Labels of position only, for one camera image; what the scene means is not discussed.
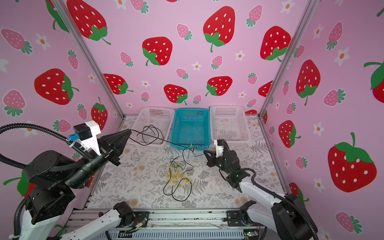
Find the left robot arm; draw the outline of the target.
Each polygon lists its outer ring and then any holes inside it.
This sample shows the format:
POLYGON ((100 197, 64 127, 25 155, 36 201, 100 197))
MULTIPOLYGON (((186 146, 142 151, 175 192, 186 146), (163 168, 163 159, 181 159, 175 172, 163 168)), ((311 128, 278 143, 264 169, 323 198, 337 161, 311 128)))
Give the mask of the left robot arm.
POLYGON ((12 129, 32 129, 64 141, 81 155, 74 161, 56 151, 45 151, 30 164, 22 164, 5 156, 1 162, 22 169, 29 183, 36 187, 19 203, 14 214, 11 240, 48 239, 51 229, 72 200, 74 189, 82 189, 106 163, 120 165, 120 156, 132 131, 123 130, 98 138, 101 133, 95 121, 73 127, 74 134, 66 137, 48 128, 15 123, 1 127, 1 133, 12 129))

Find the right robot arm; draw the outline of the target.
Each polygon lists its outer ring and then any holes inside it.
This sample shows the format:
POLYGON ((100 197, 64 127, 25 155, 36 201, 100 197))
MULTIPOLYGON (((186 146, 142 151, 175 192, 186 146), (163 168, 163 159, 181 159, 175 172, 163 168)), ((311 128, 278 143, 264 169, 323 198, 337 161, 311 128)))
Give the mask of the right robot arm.
POLYGON ((256 171, 242 168, 237 153, 225 140, 216 140, 215 151, 205 150, 208 167, 217 167, 222 178, 251 197, 238 211, 228 212, 229 225, 256 226, 272 230, 282 240, 317 240, 318 228, 295 194, 278 194, 256 181, 256 171))

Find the white plastic basket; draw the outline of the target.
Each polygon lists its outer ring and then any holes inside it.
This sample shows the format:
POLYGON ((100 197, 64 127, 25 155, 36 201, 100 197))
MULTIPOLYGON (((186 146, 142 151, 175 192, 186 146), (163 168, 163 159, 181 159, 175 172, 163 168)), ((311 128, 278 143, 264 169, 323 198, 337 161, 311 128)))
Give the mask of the white plastic basket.
POLYGON ((147 147, 163 147, 170 134, 175 110, 145 107, 131 127, 129 144, 147 147))
POLYGON ((246 144, 251 140, 245 111, 240 106, 210 107, 211 139, 228 144, 246 144))

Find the left white plastic basket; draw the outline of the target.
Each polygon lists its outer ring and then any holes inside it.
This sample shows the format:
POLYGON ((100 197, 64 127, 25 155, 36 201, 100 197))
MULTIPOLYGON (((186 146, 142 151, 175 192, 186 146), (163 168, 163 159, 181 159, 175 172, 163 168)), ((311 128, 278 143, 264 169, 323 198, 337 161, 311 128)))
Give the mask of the left white plastic basket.
POLYGON ((170 134, 175 110, 145 107, 131 127, 129 144, 147 147, 163 147, 170 134))

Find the right white plastic basket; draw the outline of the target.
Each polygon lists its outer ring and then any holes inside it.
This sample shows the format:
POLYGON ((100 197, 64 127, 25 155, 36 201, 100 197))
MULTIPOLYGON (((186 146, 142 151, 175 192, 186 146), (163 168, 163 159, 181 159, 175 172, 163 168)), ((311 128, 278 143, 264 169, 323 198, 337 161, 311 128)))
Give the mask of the right white plastic basket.
POLYGON ((251 140, 245 111, 240 106, 210 107, 211 139, 228 144, 246 144, 251 140))

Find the teal plastic basket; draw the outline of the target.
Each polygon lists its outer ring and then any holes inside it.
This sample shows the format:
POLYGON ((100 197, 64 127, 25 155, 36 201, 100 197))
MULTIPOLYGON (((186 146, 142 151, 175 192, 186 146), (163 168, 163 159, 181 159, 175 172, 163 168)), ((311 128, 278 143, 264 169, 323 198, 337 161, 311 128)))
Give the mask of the teal plastic basket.
POLYGON ((177 109, 172 125, 171 146, 207 149, 211 145, 210 113, 207 109, 177 109))

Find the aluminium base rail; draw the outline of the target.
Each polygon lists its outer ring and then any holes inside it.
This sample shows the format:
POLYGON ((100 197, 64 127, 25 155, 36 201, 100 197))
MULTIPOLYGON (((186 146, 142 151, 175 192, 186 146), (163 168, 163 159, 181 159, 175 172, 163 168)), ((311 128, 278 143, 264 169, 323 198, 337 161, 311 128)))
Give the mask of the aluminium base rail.
POLYGON ((274 231, 282 240, 311 240, 317 229, 309 214, 282 203, 265 208, 249 202, 240 209, 130 210, 122 219, 115 210, 74 211, 64 227, 74 240, 105 239, 253 239, 274 231))

